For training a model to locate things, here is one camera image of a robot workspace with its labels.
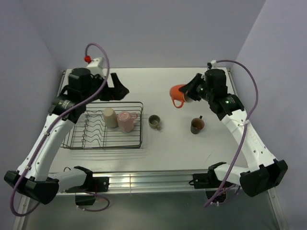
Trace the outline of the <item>pink mug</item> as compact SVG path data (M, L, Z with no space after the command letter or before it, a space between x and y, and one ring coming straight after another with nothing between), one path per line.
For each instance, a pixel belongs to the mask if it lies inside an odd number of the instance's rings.
M138 118L137 113L122 111L117 116L118 127L122 132L131 132L134 129L134 121Z

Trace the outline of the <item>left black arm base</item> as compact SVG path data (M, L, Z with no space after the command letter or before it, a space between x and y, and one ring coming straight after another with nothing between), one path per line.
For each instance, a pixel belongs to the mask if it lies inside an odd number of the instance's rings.
M106 176L98 176L93 177L88 187L85 188L85 191L100 193L107 192L109 187L109 177Z

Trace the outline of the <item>beige tumbler cup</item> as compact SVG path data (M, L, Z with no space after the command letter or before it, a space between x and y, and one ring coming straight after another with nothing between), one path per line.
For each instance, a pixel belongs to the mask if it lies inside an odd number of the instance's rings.
M108 128L118 127L117 114L113 108L105 108L103 110L103 120Z

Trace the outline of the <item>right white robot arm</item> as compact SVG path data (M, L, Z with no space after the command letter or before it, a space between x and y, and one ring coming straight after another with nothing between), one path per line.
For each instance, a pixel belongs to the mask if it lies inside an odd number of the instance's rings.
M206 100L210 110L227 127L238 143L248 166L216 163L208 168L206 184L217 187L221 183L239 185L250 197L273 187L283 179L288 166L267 149L252 124L239 98L228 92L226 74L222 69L198 73L179 91L194 101Z

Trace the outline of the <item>orange mug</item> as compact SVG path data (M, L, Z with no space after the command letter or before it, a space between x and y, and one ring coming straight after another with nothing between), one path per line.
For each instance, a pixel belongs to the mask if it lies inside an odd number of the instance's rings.
M181 108L184 103L192 102L192 99L186 96L184 93L180 92L179 89L183 87L184 84L175 85L170 89L169 95L172 99L173 106L175 108Z

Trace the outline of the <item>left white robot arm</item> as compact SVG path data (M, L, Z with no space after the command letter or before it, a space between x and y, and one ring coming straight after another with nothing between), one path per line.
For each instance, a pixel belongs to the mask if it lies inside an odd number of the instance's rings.
M4 180L18 192L41 204L50 203L58 192L78 187L89 191L94 185L91 170L81 166L51 175L50 166L74 128L87 104L95 101L120 101L129 90L111 73L113 87L102 73L93 74L87 68L75 68L48 110L45 126L31 152L16 171L7 171Z

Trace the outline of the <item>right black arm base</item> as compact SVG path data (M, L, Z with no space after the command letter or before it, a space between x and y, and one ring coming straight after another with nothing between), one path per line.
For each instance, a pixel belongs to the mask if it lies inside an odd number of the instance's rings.
M208 173L194 173L192 180L189 181L189 185L193 186L194 189L209 189L217 188L213 180L210 178Z

